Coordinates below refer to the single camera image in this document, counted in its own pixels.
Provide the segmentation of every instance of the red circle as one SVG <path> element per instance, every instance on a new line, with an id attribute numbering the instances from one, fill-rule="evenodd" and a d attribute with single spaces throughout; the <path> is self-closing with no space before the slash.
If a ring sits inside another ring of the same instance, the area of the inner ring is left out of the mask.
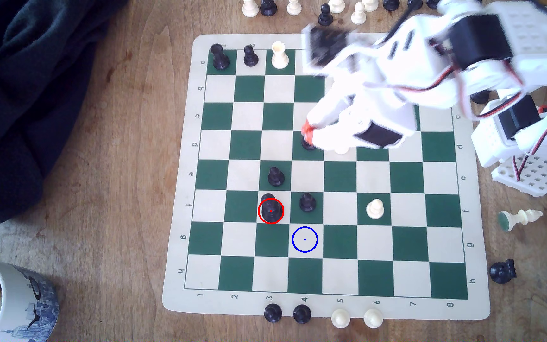
<path id="1" fill-rule="evenodd" d="M 280 219 L 277 220 L 276 222 L 267 222 L 265 220 L 263 220 L 262 216 L 261 216 L 261 206 L 263 205 L 263 202 L 267 201 L 267 200 L 274 200 L 274 201 L 277 201 L 280 206 L 282 207 L 282 216 L 280 216 Z M 256 213 L 259 215 L 259 219 L 261 219 L 261 221 L 269 224 L 269 225 L 274 225 L 276 224 L 277 222 L 280 222 L 280 220 L 284 217 L 284 205 L 282 204 L 282 202 L 280 202 L 279 199 L 277 198 L 266 198 L 264 199 L 260 204 L 259 204 L 259 207 L 256 208 Z"/>

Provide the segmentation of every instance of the green square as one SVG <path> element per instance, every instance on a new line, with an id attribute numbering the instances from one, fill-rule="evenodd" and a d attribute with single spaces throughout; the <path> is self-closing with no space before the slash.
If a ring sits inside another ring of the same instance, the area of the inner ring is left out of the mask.
<path id="1" fill-rule="evenodd" d="M 232 131 L 229 159 L 261 159 L 261 131 Z"/>
<path id="2" fill-rule="evenodd" d="M 430 227 L 461 227 L 459 195 L 425 195 L 425 214 Z"/>
<path id="3" fill-rule="evenodd" d="M 227 57 L 229 57 L 229 66 L 224 70 L 217 70 L 215 66 L 212 65 L 212 53 L 208 53 L 208 65 L 206 66 L 207 75 L 235 75 L 236 63 L 238 61 L 238 51 L 237 50 L 225 50 L 223 52 Z"/>
<path id="4" fill-rule="evenodd" d="M 390 162 L 392 192 L 423 193 L 424 168 L 420 162 Z"/>
<path id="5" fill-rule="evenodd" d="M 323 193 L 322 192 L 310 192 L 315 198 L 315 209 L 310 212 L 304 212 L 299 206 L 299 201 L 303 192 L 291 193 L 291 207 L 287 209 L 291 213 L 291 223 L 318 223 L 322 224 L 322 206 L 323 206 Z"/>
<path id="6" fill-rule="evenodd" d="M 465 263 L 430 262 L 432 298 L 468 299 Z"/>
<path id="7" fill-rule="evenodd" d="M 254 257 L 221 256 L 219 290 L 252 291 Z"/>
<path id="8" fill-rule="evenodd" d="M 421 132 L 424 161 L 455 161 L 453 132 Z"/>
<path id="9" fill-rule="evenodd" d="M 202 110 L 203 130 L 230 130 L 232 129 L 233 104 L 219 104 L 205 102 Z"/>
<path id="10" fill-rule="evenodd" d="M 227 191 L 225 222 L 256 222 L 257 191 Z"/>
<path id="11" fill-rule="evenodd" d="M 303 135 L 300 131 L 292 133 L 292 159 L 293 160 L 324 160 L 324 151 L 320 149 L 306 150 L 301 145 Z"/>
<path id="12" fill-rule="evenodd" d="M 228 160 L 198 159 L 196 189 L 227 189 Z"/>
<path id="13" fill-rule="evenodd" d="M 257 223 L 255 256 L 288 256 L 288 233 L 289 225 L 277 223 Z"/>
<path id="14" fill-rule="evenodd" d="M 428 261 L 425 227 L 392 227 L 394 260 Z"/>
<path id="15" fill-rule="evenodd" d="M 322 294 L 322 259 L 288 259 L 288 293 Z"/>
<path id="16" fill-rule="evenodd" d="M 280 186 L 272 186 L 268 180 L 269 168 L 275 166 L 284 174 L 284 183 Z M 290 160 L 262 160 L 259 172 L 259 190 L 264 191 L 290 191 L 292 177 L 292 161 Z"/>
<path id="17" fill-rule="evenodd" d="M 358 233 L 356 226 L 324 225 L 323 241 L 323 256 L 325 258 L 358 258 Z"/>
<path id="18" fill-rule="evenodd" d="M 373 219 L 367 214 L 367 205 L 375 198 L 379 198 L 384 204 L 384 215 Z M 373 226 L 391 226 L 390 193 L 358 193 L 358 224 Z"/>
<path id="19" fill-rule="evenodd" d="M 369 149 L 368 147 L 358 147 L 355 151 L 356 160 L 359 161 L 389 161 L 390 150 L 388 149 Z"/>
<path id="20" fill-rule="evenodd" d="M 324 77 L 295 76 L 295 102 L 318 102 L 324 96 Z"/>
<path id="21" fill-rule="evenodd" d="M 236 76 L 234 102 L 263 102 L 265 76 Z"/>
<path id="22" fill-rule="evenodd" d="M 264 131 L 292 131 L 293 104 L 263 104 Z"/>
<path id="23" fill-rule="evenodd" d="M 383 260 L 358 260 L 358 295 L 393 297 L 393 262 Z"/>
<path id="24" fill-rule="evenodd" d="M 325 161 L 324 191 L 355 192 L 355 161 Z"/>
<path id="25" fill-rule="evenodd" d="M 288 66 L 286 66 L 284 69 L 276 69 L 271 64 L 272 57 L 274 56 L 274 51 L 272 51 L 271 49 L 267 51 L 267 64 L 265 65 L 266 75 L 294 75 L 295 74 L 295 51 L 285 50 L 285 54 L 288 56 Z"/>
<path id="26" fill-rule="evenodd" d="M 192 222 L 187 254 L 221 255 L 223 222 Z"/>

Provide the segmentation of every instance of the white square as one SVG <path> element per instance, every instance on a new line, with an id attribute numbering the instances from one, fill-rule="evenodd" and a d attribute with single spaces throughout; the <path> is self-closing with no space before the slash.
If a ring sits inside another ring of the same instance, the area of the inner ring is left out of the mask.
<path id="1" fill-rule="evenodd" d="M 424 161 L 424 192 L 456 195 L 457 165 L 454 162 Z"/>
<path id="2" fill-rule="evenodd" d="M 430 263 L 427 261 L 394 261 L 394 295 L 431 297 Z"/>
<path id="3" fill-rule="evenodd" d="M 185 288 L 217 290 L 220 269 L 221 256 L 189 254 L 187 256 Z"/>
<path id="4" fill-rule="evenodd" d="M 463 262 L 461 228 L 428 227 L 427 251 L 430 262 Z"/>
<path id="5" fill-rule="evenodd" d="M 227 168 L 227 190 L 257 190 L 260 170 L 259 160 L 230 159 Z"/>
<path id="6" fill-rule="evenodd" d="M 357 225 L 358 196 L 355 192 L 325 191 L 322 220 L 327 225 Z"/>
<path id="7" fill-rule="evenodd" d="M 292 131 L 263 131 L 261 160 L 292 160 Z"/>
<path id="8" fill-rule="evenodd" d="M 295 101 L 294 75 L 266 75 L 263 102 Z"/>
<path id="9" fill-rule="evenodd" d="M 222 256 L 255 256 L 256 223 L 224 222 Z"/>
<path id="10" fill-rule="evenodd" d="M 419 107 L 419 128 L 422 132 L 452 132 L 453 113 L 451 109 Z"/>
<path id="11" fill-rule="evenodd" d="M 227 191 L 225 190 L 196 190 L 193 199 L 193 220 L 199 222 L 224 222 L 225 203 Z"/>
<path id="12" fill-rule="evenodd" d="M 204 102 L 233 102 L 234 75 L 207 75 Z"/>
<path id="13" fill-rule="evenodd" d="M 255 257 L 252 290 L 286 292 L 288 290 L 288 258 Z"/>
<path id="14" fill-rule="evenodd" d="M 421 132 L 415 132 L 400 147 L 389 149 L 390 161 L 423 161 L 421 150 Z"/>
<path id="15" fill-rule="evenodd" d="M 391 193 L 391 225 L 396 227 L 426 227 L 425 194 Z"/>
<path id="16" fill-rule="evenodd" d="M 203 130 L 200 137 L 199 159 L 229 159 L 231 131 Z"/>
<path id="17" fill-rule="evenodd" d="M 238 58 L 236 60 L 236 75 L 239 76 L 251 76 L 251 75 L 265 75 L 265 66 L 267 63 L 267 51 L 266 50 L 254 50 L 255 54 L 259 57 L 259 63 L 255 66 L 247 66 L 244 64 L 244 56 L 246 55 L 243 50 L 238 50 Z"/>
<path id="18" fill-rule="evenodd" d="M 262 102 L 234 102 L 232 130 L 260 131 L 263 129 Z"/>
<path id="19" fill-rule="evenodd" d="M 394 260 L 391 226 L 358 226 L 358 259 Z"/>
<path id="20" fill-rule="evenodd" d="M 302 225 L 300 223 L 291 223 L 289 225 L 288 257 L 322 259 L 323 245 L 324 225 Z"/>
<path id="21" fill-rule="evenodd" d="M 322 293 L 358 294 L 358 260 L 323 259 Z"/>
<path id="22" fill-rule="evenodd" d="M 291 190 L 300 192 L 323 192 L 324 161 L 293 160 Z"/>
<path id="23" fill-rule="evenodd" d="M 390 192 L 389 161 L 357 161 L 355 175 L 355 186 L 358 192 Z"/>

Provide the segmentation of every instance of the white pawn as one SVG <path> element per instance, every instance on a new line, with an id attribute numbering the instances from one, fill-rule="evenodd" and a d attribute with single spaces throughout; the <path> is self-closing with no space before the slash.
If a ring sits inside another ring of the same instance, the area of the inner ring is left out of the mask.
<path id="1" fill-rule="evenodd" d="M 359 2 L 355 5 L 355 12 L 351 14 L 351 22 L 356 25 L 362 25 L 367 20 L 367 15 L 364 14 L 364 4 Z"/>
<path id="2" fill-rule="evenodd" d="M 342 308 L 338 308 L 337 310 L 332 312 L 330 320 L 332 321 L 333 326 L 339 329 L 343 329 L 349 325 L 349 312 L 345 311 Z"/>
<path id="3" fill-rule="evenodd" d="M 344 0 L 329 0 L 328 5 L 331 13 L 341 13 L 345 9 Z"/>
<path id="4" fill-rule="evenodd" d="M 290 15 L 297 15 L 301 12 L 301 4 L 299 0 L 289 0 L 288 5 L 286 6 L 286 12 Z"/>
<path id="5" fill-rule="evenodd" d="M 256 5 L 255 0 L 244 0 L 242 13 L 244 13 L 245 16 L 252 18 L 259 13 L 259 6 Z"/>
<path id="6" fill-rule="evenodd" d="M 285 53 L 286 47 L 281 41 L 277 41 L 272 45 L 273 57 L 272 65 L 276 69 L 284 69 L 288 66 L 288 55 Z"/>
<path id="7" fill-rule="evenodd" d="M 364 4 L 364 10 L 367 12 L 372 12 L 379 6 L 379 0 L 362 0 L 362 3 Z"/>
<path id="8" fill-rule="evenodd" d="M 364 324 L 371 329 L 377 329 L 384 322 L 384 315 L 376 308 L 371 308 L 364 313 Z"/>
<path id="9" fill-rule="evenodd" d="M 384 215 L 384 203 L 379 198 L 375 198 L 367 204 L 367 215 L 373 219 L 380 219 Z"/>

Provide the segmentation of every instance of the white chess piece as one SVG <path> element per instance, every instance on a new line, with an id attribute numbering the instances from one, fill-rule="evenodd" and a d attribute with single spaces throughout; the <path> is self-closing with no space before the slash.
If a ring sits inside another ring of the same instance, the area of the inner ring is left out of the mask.
<path id="1" fill-rule="evenodd" d="M 351 22 L 356 25 L 362 25 L 367 20 L 367 15 L 364 14 L 364 4 L 362 2 L 356 3 L 355 12 L 351 14 Z"/>
<path id="2" fill-rule="evenodd" d="M 364 324 L 371 329 L 377 329 L 384 322 L 384 315 L 376 308 L 371 308 L 364 313 Z"/>
<path id="3" fill-rule="evenodd" d="M 379 0 L 362 0 L 362 3 L 364 4 L 364 10 L 367 12 L 372 12 L 379 6 Z"/>
<path id="4" fill-rule="evenodd" d="M 499 222 L 501 229 L 509 232 L 517 223 L 522 223 L 524 226 L 527 223 L 533 222 L 542 216 L 543 213 L 541 211 L 533 209 L 529 209 L 527 211 L 521 209 L 516 215 L 510 214 L 507 211 L 500 211 L 499 215 L 497 216 L 497 221 Z"/>
<path id="5" fill-rule="evenodd" d="M 341 13 L 345 9 L 344 0 L 329 0 L 328 5 L 331 13 Z"/>
<path id="6" fill-rule="evenodd" d="M 375 198 L 367 204 L 367 215 L 374 220 L 380 219 L 384 215 L 384 203 L 379 198 Z"/>
<path id="7" fill-rule="evenodd" d="M 332 325 L 339 329 L 343 329 L 348 326 L 350 319 L 351 318 L 349 317 L 349 312 L 345 311 L 342 308 L 338 308 L 337 310 L 333 311 L 332 315 L 330 316 Z"/>
<path id="8" fill-rule="evenodd" d="M 301 4 L 299 0 L 289 0 L 288 5 L 286 6 L 286 12 L 290 15 L 297 15 L 301 12 Z"/>
<path id="9" fill-rule="evenodd" d="M 285 53 L 286 47 L 281 41 L 277 41 L 272 45 L 273 57 L 272 65 L 276 69 L 284 69 L 288 66 L 288 55 Z"/>

